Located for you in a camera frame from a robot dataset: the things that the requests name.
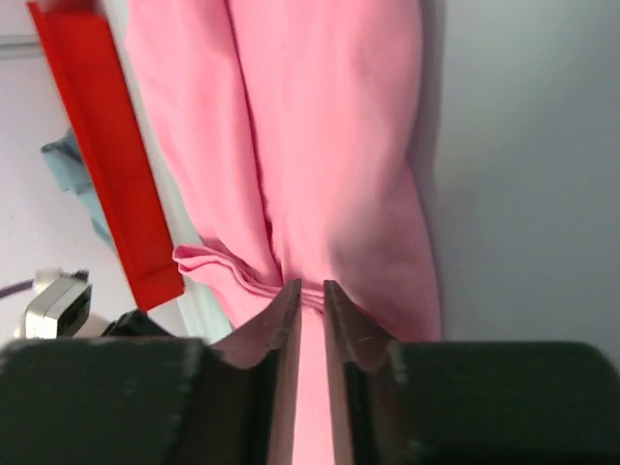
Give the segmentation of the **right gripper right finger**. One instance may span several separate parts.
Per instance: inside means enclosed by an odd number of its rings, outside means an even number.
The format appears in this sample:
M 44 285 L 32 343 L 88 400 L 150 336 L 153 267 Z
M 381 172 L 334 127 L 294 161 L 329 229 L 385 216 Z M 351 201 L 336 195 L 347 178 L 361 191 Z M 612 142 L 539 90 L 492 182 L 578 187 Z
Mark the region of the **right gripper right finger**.
M 619 375 L 578 342 L 406 343 L 327 281 L 338 464 L 615 464 Z

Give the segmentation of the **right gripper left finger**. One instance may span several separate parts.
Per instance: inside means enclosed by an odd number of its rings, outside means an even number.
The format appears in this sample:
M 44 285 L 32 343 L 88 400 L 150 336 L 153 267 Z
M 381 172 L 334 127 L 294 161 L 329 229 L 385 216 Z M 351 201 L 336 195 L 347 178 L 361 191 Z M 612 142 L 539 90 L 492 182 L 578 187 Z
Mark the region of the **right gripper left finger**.
M 219 342 L 106 335 L 1 352 L 5 464 L 289 464 L 301 284 Z

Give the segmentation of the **pink t shirt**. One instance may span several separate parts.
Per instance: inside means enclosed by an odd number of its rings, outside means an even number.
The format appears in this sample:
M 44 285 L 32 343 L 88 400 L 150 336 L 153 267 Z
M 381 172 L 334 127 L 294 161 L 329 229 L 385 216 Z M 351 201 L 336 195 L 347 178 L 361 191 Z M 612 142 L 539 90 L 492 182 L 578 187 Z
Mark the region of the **pink t shirt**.
M 126 47 L 199 236 L 174 250 L 233 326 L 302 283 L 292 461 L 333 462 L 326 280 L 399 339 L 441 335 L 408 166 L 416 1 L 133 1 Z

